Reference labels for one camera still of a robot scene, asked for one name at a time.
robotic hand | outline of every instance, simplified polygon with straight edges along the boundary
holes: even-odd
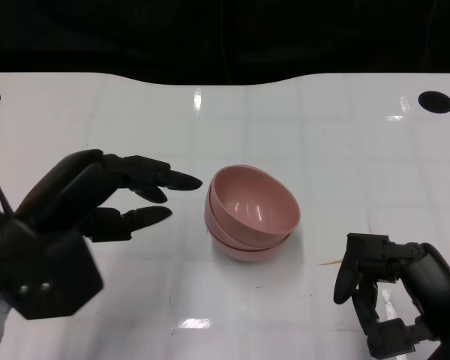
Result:
[[[441,345],[430,359],[450,360],[450,267],[430,244],[395,244],[385,235],[350,233],[334,289],[334,302],[350,297],[367,335],[370,354],[386,359],[415,351],[423,340]],[[377,281],[401,279],[420,316],[378,322]]]
[[[192,191],[201,185],[168,163],[89,150],[60,161],[16,211],[0,188],[0,335],[11,307],[29,320],[66,317],[103,288],[84,236],[93,242],[130,240],[133,231],[172,214],[163,206],[125,214],[99,208],[117,189],[165,203],[159,187]]]

stacked bowl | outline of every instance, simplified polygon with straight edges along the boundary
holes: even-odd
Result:
[[[247,165],[220,169],[205,201],[205,224],[218,249],[242,261],[277,255],[299,225],[299,204],[285,186]]]

white tabletop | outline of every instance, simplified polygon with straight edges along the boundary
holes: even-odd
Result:
[[[0,184],[13,207],[65,155],[102,149],[168,161],[204,181],[167,191],[174,215],[132,241],[92,244],[105,289],[75,316],[10,314],[0,360],[369,359],[351,301],[333,289],[347,233],[430,242],[450,264],[450,75],[323,74],[255,86],[166,86],[94,73],[0,73]],[[233,261],[203,221],[207,185],[230,164],[282,181],[302,212],[276,259]],[[121,190],[107,206],[146,202]],[[382,320],[418,315],[381,286]],[[401,359],[425,359],[423,343]]]

bowl rim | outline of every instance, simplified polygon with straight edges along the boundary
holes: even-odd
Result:
[[[233,250],[235,250],[235,251],[240,251],[240,252],[242,252],[242,253],[259,253],[259,252],[261,252],[261,251],[273,250],[273,249],[277,248],[278,246],[281,246],[281,245],[283,245],[285,242],[287,242],[288,238],[292,235],[292,233],[288,234],[287,236],[285,236],[285,237],[280,241],[280,243],[278,243],[278,244],[275,245],[275,246],[268,247],[268,248],[266,248],[266,249],[262,249],[262,250],[241,250],[241,249],[237,249],[236,247],[233,247],[233,246],[230,246],[230,245],[228,245],[228,244],[225,244],[225,243],[224,243],[223,241],[221,241],[221,240],[220,240],[220,239],[219,239],[212,231],[210,231],[210,229],[207,228],[207,230],[208,230],[208,232],[210,233],[210,235],[212,236],[213,240],[215,240],[215,241],[217,241],[217,242],[220,242],[223,246],[226,246],[227,248],[233,249]]]
[[[298,219],[296,221],[296,223],[291,226],[287,231],[280,231],[280,232],[271,232],[271,231],[262,231],[260,229],[256,229],[252,226],[247,225],[246,223],[240,221],[235,215],[233,215],[230,211],[228,211],[228,209],[224,206],[224,204],[222,203],[222,200],[220,199],[220,197],[217,194],[217,191],[215,190],[215,179],[217,178],[217,176],[224,170],[232,168],[232,167],[241,167],[241,168],[245,168],[245,169],[249,169],[249,170],[255,170],[257,172],[260,172],[266,176],[268,176],[271,180],[277,182],[283,189],[285,189],[285,191],[292,197],[293,202],[296,206],[296,208],[298,209]],[[288,190],[288,188],[282,184],[280,181],[278,181],[276,178],[274,178],[273,176],[271,176],[270,174],[268,174],[267,172],[255,167],[255,166],[251,166],[251,165],[244,165],[244,164],[237,164],[237,165],[229,165],[229,166],[225,166],[222,167],[221,169],[219,169],[215,175],[213,176],[212,180],[211,180],[211,191],[213,191],[215,193],[215,196],[217,197],[218,200],[218,204],[220,205],[220,207],[225,210],[225,212],[230,215],[232,218],[234,218],[235,220],[237,220],[242,226],[247,227],[250,230],[253,231],[257,231],[259,233],[264,233],[267,235],[282,235],[282,234],[290,234],[299,224],[300,224],[300,220],[302,219],[302,212],[300,211],[300,206],[299,203],[297,202],[297,199],[293,196],[292,192],[290,190]]]
[[[235,240],[236,242],[238,242],[238,243],[240,243],[240,244],[242,244],[242,245],[246,245],[246,246],[251,247],[251,248],[256,248],[256,250],[237,249],[236,247],[233,247],[233,246],[230,246],[230,245],[228,245],[228,244],[225,244],[222,240],[220,240],[220,239],[218,238],[218,236],[216,236],[216,235],[213,233],[213,231],[211,231],[211,230],[209,229],[208,226],[206,226],[207,224],[206,224],[206,222],[205,222],[205,226],[206,226],[207,230],[208,230],[208,231],[209,231],[216,239],[218,239],[221,243],[223,243],[224,245],[228,246],[229,248],[232,248],[232,249],[235,249],[235,250],[238,250],[238,251],[247,251],[247,252],[249,252],[249,253],[253,253],[253,252],[256,252],[256,251],[264,251],[264,250],[272,249],[272,248],[275,248],[275,247],[281,245],[283,242],[285,242],[285,241],[287,240],[287,238],[288,238],[288,237],[290,236],[290,234],[291,234],[291,232],[289,232],[289,233],[286,234],[283,238],[281,238],[281,239],[278,240],[276,243],[274,243],[272,246],[268,246],[268,245],[267,245],[266,247],[254,247],[253,245],[246,244],[246,243],[244,243],[243,241],[240,241],[240,240],[237,240],[236,238],[233,238],[233,237],[232,237],[227,231],[225,231],[224,228],[220,225],[220,223],[218,222],[217,218],[215,217],[215,214],[213,213],[212,204],[210,203],[210,191],[208,192],[208,196],[207,196],[207,204],[206,204],[206,205],[210,208],[210,213],[211,213],[211,216],[213,217],[213,220],[215,221],[215,224],[217,225],[217,227],[218,227],[224,234],[226,234],[226,235],[227,235],[229,238],[231,238],[232,240]]]

dark curtain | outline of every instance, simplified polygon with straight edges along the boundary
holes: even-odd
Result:
[[[0,71],[203,85],[450,72],[450,0],[0,0]]]

